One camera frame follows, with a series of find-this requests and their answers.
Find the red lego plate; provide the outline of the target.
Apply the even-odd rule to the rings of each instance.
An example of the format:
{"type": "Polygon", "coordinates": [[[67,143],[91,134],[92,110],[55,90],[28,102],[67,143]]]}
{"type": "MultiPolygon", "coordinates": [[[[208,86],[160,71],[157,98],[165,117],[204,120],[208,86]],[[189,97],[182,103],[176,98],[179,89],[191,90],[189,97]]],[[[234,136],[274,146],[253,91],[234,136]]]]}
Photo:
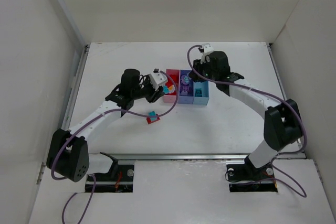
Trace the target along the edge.
{"type": "Polygon", "coordinates": [[[148,116],[146,117],[146,121],[148,124],[152,124],[154,122],[157,122],[160,120],[160,117],[158,116],[156,120],[150,119],[148,116]]]}

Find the purple lotus lego piece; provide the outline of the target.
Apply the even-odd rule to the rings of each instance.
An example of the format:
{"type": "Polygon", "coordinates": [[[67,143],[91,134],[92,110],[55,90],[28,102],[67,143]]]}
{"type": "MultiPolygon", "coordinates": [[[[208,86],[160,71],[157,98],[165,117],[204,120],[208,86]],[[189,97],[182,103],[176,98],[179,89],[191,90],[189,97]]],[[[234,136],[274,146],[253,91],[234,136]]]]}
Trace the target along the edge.
{"type": "Polygon", "coordinates": [[[182,85],[187,86],[187,85],[190,84],[191,79],[189,78],[189,76],[187,74],[182,74],[181,78],[180,78],[180,81],[181,81],[182,85]]]}

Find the dark purple lego bricks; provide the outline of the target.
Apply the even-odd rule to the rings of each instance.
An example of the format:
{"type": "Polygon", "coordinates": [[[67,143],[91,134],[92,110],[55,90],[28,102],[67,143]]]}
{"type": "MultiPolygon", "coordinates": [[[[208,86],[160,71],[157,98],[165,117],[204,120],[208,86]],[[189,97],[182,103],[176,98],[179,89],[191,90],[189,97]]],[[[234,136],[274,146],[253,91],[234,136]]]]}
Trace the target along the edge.
{"type": "Polygon", "coordinates": [[[192,96],[192,89],[193,89],[193,86],[191,86],[190,84],[185,86],[185,85],[182,85],[180,86],[180,95],[181,96],[192,96]]]}

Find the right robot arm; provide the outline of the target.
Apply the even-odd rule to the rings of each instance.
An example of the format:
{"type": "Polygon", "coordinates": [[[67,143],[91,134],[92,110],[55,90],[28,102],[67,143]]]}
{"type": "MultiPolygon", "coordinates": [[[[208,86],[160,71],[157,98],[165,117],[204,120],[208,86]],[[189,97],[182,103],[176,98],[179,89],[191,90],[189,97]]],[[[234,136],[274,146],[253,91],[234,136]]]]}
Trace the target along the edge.
{"type": "Polygon", "coordinates": [[[201,59],[188,64],[193,81],[215,83],[218,90],[247,105],[264,121],[262,142],[243,164],[228,169],[236,180],[256,180],[281,150],[307,136],[297,103],[254,88],[244,76],[231,71],[224,52],[204,52],[201,59]]]}

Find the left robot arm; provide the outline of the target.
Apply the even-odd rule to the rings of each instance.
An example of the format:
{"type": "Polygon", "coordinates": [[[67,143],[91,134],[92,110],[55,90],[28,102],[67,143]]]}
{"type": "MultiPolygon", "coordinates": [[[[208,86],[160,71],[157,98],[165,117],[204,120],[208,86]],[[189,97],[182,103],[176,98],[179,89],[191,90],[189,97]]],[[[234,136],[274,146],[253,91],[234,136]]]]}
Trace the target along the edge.
{"type": "Polygon", "coordinates": [[[162,97],[167,81],[167,74],[158,69],[146,75],[126,69],[94,112],[77,125],[54,132],[46,163],[52,178],[78,182],[85,175],[114,173],[117,160],[104,152],[91,153],[90,146],[109,125],[130,114],[136,100],[154,103],[162,97]]]}

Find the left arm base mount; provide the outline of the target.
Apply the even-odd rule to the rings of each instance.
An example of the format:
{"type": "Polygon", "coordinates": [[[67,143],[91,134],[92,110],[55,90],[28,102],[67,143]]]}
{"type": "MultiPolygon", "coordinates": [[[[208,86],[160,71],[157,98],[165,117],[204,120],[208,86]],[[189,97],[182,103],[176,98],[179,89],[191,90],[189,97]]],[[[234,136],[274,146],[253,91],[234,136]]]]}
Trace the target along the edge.
{"type": "Polygon", "coordinates": [[[95,174],[95,193],[132,193],[134,163],[121,162],[115,171],[95,174]]]}

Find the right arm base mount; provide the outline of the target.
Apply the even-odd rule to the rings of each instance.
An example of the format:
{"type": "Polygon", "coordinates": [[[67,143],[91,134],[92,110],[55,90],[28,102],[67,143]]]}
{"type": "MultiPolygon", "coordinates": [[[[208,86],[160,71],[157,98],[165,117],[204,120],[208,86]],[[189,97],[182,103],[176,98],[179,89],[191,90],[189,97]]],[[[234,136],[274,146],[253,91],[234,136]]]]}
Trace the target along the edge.
{"type": "Polygon", "coordinates": [[[227,164],[226,168],[225,178],[231,193],[278,192],[270,164],[255,170],[245,164],[227,164]]]}

